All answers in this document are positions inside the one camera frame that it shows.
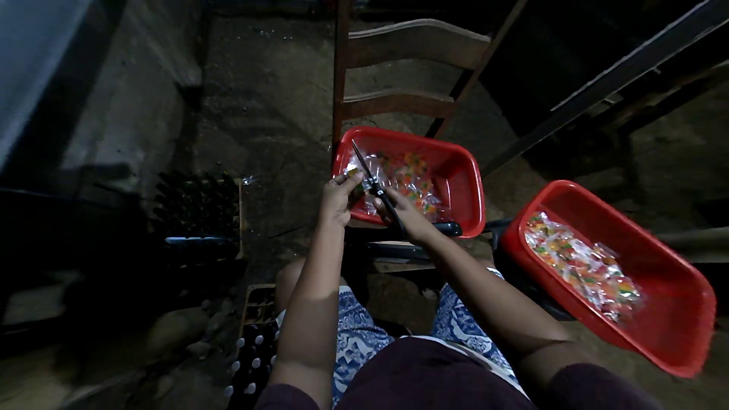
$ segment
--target plastic candy wrapper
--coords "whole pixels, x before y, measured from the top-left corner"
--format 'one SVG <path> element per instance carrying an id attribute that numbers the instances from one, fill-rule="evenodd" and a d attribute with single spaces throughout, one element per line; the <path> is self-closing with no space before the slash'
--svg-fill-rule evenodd
<path id="1" fill-rule="evenodd" d="M 382 187 L 392 187 L 410 199 L 430 222 L 451 220 L 450 209 L 435 193 L 428 163 L 422 155 L 417 152 L 404 152 L 392 156 L 383 152 L 376 154 L 366 154 L 362 150 L 360 152 L 372 176 Z M 358 171 L 364 172 L 360 168 L 359 159 L 352 150 L 345 172 L 350 176 Z M 365 179 L 362 183 L 365 192 L 362 208 L 368 215 L 374 215 L 377 214 L 377 209 L 373 204 L 375 197 L 369 194 L 370 188 Z"/>
<path id="2" fill-rule="evenodd" d="M 620 322 L 638 308 L 641 293 L 623 274 L 610 248 L 603 244 L 588 246 L 569 227 L 549 220 L 544 212 L 532 215 L 524 238 L 539 259 L 611 320 Z"/>

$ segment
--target chair backrest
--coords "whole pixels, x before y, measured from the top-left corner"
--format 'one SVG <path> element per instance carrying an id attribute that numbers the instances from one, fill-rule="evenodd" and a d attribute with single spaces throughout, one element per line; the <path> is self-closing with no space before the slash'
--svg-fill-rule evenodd
<path id="1" fill-rule="evenodd" d="M 433 19 L 405 21 L 350 32 L 351 0 L 338 0 L 332 153 L 336 152 L 341 139 L 342 121 L 385 112 L 414 112 L 434 117 L 435 121 L 426 136 L 437 138 L 525 5 L 526 0 L 517 0 L 496 37 L 491 39 Z M 427 58 L 460 67 L 464 71 L 449 95 L 394 89 L 344 96 L 347 69 L 403 58 Z"/>

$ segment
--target pile of candy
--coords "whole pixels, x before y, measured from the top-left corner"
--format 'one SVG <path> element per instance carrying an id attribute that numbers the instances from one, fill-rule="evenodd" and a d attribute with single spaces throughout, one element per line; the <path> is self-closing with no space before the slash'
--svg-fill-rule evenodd
<path id="1" fill-rule="evenodd" d="M 396 189 L 410 199 L 428 220 L 431 222 L 451 220 L 448 208 L 434 193 L 428 163 L 422 155 L 417 152 L 404 152 L 399 155 L 378 152 L 373 155 L 364 153 L 363 155 L 364 161 L 378 182 L 384 187 Z M 359 161 L 353 151 L 346 172 L 354 174 L 358 169 Z M 372 196 L 365 196 L 363 209 L 370 215 L 377 213 L 372 200 Z"/>
<path id="2" fill-rule="evenodd" d="M 544 212 L 532 215 L 524 237 L 539 259 L 611 320 L 619 322 L 639 305 L 638 287 L 623 274 L 615 254 L 603 244 L 589 247 L 575 238 L 569 227 L 550 221 Z"/>

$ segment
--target red plastic tray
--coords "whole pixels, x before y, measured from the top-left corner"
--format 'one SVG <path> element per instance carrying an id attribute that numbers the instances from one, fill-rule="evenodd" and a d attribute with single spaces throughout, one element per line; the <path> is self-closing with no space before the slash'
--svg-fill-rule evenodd
<path id="1" fill-rule="evenodd" d="M 486 211 L 483 186 L 478 164 L 468 150 L 460 145 L 436 139 L 374 127 L 355 127 L 344 133 L 332 166 L 332 176 L 341 174 L 354 155 L 352 139 L 365 152 L 382 151 L 388 155 L 417 152 L 431 169 L 435 193 L 451 208 L 453 221 L 461 224 L 462 238 L 472 238 L 483 231 Z M 364 200 L 355 204 L 352 217 L 382 225 L 378 215 L 368 215 Z"/>
<path id="2" fill-rule="evenodd" d="M 640 286 L 643 306 L 617 324 L 593 308 L 529 248 L 526 221 L 546 212 L 588 244 L 601 242 L 619 256 L 625 275 Z M 525 206 L 499 242 L 557 302 L 601 339 L 644 355 L 680 377 L 696 375 L 714 329 L 716 297 L 706 278 L 674 251 L 600 198 L 570 181 L 551 182 Z"/>

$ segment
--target hand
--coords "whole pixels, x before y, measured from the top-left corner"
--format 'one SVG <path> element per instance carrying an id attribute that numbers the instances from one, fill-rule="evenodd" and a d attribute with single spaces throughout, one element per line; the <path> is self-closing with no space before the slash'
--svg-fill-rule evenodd
<path id="1" fill-rule="evenodd" d="M 408 238 L 414 244 L 423 244 L 430 238 L 440 235 L 441 233 L 425 219 L 425 216 L 415 208 L 415 204 L 410 202 L 406 197 L 402 196 L 399 192 L 392 188 L 386 188 L 385 192 L 390 197 L 392 204 L 395 207 L 397 216 L 405 226 L 405 231 L 408 234 Z M 386 223 L 391 221 L 391 217 L 388 215 L 385 204 L 379 198 L 375 198 L 373 203 L 377 208 L 377 213 L 382 217 L 382 220 Z"/>
<path id="2" fill-rule="evenodd" d="M 365 176 L 357 172 L 353 177 L 341 174 L 324 186 L 319 208 L 319 223 L 335 223 L 344 228 L 349 222 L 349 209 L 347 203 L 349 193 L 362 182 Z"/>

